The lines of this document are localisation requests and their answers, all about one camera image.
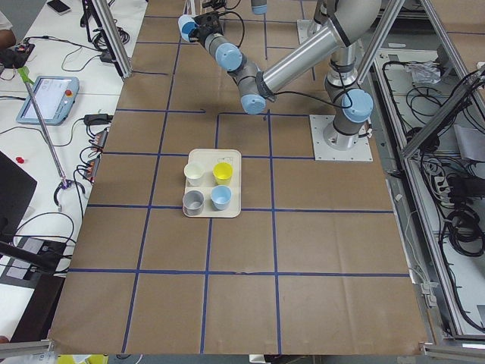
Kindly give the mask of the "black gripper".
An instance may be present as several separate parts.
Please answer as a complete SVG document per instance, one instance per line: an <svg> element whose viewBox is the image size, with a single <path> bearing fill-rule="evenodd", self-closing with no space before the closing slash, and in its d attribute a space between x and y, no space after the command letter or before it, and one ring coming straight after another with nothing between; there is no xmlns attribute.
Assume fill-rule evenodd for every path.
<svg viewBox="0 0 485 364"><path fill-rule="evenodd" d="M208 36L222 34L220 15L221 13L218 11L211 11L194 17L196 28L191 31L191 42L199 42L204 45Z"/></svg>

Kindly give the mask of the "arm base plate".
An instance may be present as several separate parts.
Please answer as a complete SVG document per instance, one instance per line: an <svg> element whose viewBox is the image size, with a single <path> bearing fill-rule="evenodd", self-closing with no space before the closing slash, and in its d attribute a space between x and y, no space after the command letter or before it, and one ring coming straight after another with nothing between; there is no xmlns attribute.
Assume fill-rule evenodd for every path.
<svg viewBox="0 0 485 364"><path fill-rule="evenodd" d="M333 125L334 115L309 115L314 159L317 162L372 162L369 138L346 136Z"/></svg>
<svg viewBox="0 0 485 364"><path fill-rule="evenodd" d="M299 44L308 48L318 40L317 34L321 31L322 25L315 20L297 20L297 33Z"/></svg>

